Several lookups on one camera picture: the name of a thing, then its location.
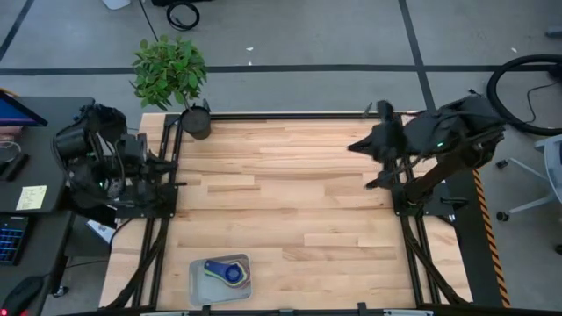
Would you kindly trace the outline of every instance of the green leaves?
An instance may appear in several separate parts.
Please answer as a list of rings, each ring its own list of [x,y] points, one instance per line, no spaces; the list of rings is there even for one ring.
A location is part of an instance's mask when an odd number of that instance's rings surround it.
[[[181,92],[174,91],[174,98],[179,104],[185,104],[185,97]]]
[[[195,75],[194,73],[190,73],[190,74],[188,74],[188,76],[189,76],[190,86],[193,89],[196,89],[197,86],[199,85],[199,80],[197,79],[197,75]]]
[[[152,104],[166,110],[172,106],[172,94],[181,105],[187,104],[187,98],[199,96],[201,84],[206,82],[205,61],[191,41],[182,41],[178,36],[170,42],[163,35],[152,44],[144,39],[140,48],[134,53],[136,79],[131,85],[134,95],[142,98],[142,107]]]

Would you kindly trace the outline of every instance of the black hose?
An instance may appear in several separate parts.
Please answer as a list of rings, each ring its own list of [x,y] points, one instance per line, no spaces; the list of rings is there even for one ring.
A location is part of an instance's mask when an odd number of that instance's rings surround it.
[[[185,5],[195,13],[195,22],[191,23],[190,25],[185,25],[184,23],[182,23],[182,21],[179,20],[179,18],[176,18],[172,15],[172,11],[180,5]],[[189,31],[193,27],[197,26],[197,24],[199,24],[200,15],[199,15],[199,10],[197,10],[197,7],[193,5],[190,1],[177,1],[168,6],[168,9],[166,10],[166,18],[168,19],[168,23],[174,29],[178,31]]]
[[[507,122],[517,130],[541,136],[559,135],[562,133],[562,128],[537,127],[521,121],[515,115],[511,114],[511,112],[505,107],[505,105],[503,105],[501,100],[498,98],[496,89],[500,78],[510,69],[532,62],[551,62],[555,64],[562,63],[562,54],[533,54],[515,58],[514,60],[503,64],[492,74],[490,81],[488,81],[488,85],[486,87],[488,99],[490,100],[490,104],[492,104],[492,107],[498,112],[498,114],[505,120],[507,120]]]

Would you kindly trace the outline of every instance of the wooden table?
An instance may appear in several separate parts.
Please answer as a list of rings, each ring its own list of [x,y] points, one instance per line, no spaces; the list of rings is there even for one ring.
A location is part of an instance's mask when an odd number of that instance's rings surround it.
[[[164,114],[145,114],[140,126],[155,154],[163,121]],[[364,188],[381,166],[346,150],[377,123],[228,120],[213,121],[207,140],[185,133],[177,181],[189,185],[180,188],[170,222],[158,309],[198,309],[188,299],[190,262],[238,253],[251,258],[253,296],[213,310],[354,309],[357,302],[414,307],[390,192]],[[414,172],[421,175],[433,164]],[[436,218],[425,222],[434,263],[470,300],[455,231]],[[110,303],[134,273],[144,227],[144,219],[134,220],[116,237],[100,305]]]

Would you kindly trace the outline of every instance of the blue object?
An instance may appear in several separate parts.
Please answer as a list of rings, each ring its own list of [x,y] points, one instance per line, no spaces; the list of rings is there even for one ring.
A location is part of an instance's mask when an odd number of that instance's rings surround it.
[[[232,287],[240,285],[247,278],[247,274],[238,262],[221,263],[207,260],[205,262],[205,274],[216,277]]]

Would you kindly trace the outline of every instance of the chair wheel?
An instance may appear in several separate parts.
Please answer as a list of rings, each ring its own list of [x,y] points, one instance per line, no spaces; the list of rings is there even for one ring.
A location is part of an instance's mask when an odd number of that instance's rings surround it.
[[[56,293],[53,293],[53,298],[61,298],[66,295],[70,291],[68,286],[59,286],[59,290]]]
[[[508,221],[509,214],[506,214],[505,212],[497,212],[495,213],[495,218],[497,218],[499,221]]]
[[[495,163],[495,166],[498,169],[504,169],[509,165],[509,162],[507,160],[502,160],[502,161],[498,161]]]

